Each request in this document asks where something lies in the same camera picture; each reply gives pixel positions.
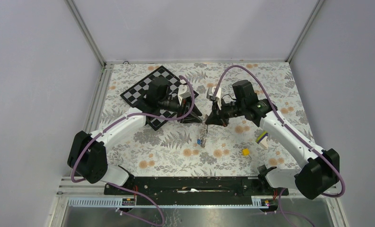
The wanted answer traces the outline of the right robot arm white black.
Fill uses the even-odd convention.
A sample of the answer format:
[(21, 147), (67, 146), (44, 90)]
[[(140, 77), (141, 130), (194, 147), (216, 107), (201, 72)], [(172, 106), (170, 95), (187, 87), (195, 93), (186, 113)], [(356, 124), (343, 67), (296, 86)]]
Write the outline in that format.
[(339, 182), (340, 156), (334, 149), (324, 150), (290, 124), (267, 99), (258, 99), (251, 82), (232, 85), (235, 100), (226, 103), (220, 96), (213, 101), (207, 125), (228, 126), (229, 119), (244, 116), (274, 137), (296, 160), (300, 170), (270, 167), (260, 171), (258, 189), (269, 195), (276, 188), (297, 189), (315, 199)]

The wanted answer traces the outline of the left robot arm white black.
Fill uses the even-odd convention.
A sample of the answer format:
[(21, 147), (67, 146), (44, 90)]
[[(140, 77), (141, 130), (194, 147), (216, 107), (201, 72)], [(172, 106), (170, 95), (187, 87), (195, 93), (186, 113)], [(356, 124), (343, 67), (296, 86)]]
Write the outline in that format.
[(192, 85), (185, 77), (179, 78), (176, 96), (171, 94), (169, 81), (159, 76), (148, 84), (148, 89), (124, 115), (96, 131), (78, 132), (68, 157), (68, 166), (72, 169), (71, 181), (112, 183), (121, 194), (130, 193), (134, 184), (129, 178), (130, 173), (120, 166), (108, 164), (107, 152), (151, 120), (171, 121), (172, 118), (160, 116), (161, 110), (176, 113), (174, 120), (180, 123), (201, 122), (201, 113), (194, 104)]

